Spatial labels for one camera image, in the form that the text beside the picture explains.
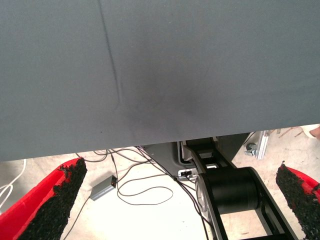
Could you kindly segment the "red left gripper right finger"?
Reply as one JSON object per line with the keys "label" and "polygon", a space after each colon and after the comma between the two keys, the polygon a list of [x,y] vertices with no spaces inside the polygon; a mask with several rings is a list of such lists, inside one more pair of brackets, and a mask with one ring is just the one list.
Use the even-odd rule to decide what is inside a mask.
{"label": "red left gripper right finger", "polygon": [[305,173],[286,166],[277,170],[276,184],[296,216],[306,240],[320,238],[320,183]]}

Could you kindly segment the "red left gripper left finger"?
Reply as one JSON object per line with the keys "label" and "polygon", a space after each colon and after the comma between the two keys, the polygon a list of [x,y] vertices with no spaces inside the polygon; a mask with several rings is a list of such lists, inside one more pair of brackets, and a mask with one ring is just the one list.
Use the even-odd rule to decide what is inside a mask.
{"label": "red left gripper left finger", "polygon": [[54,169],[0,216],[2,240],[59,240],[87,173],[82,157]]}

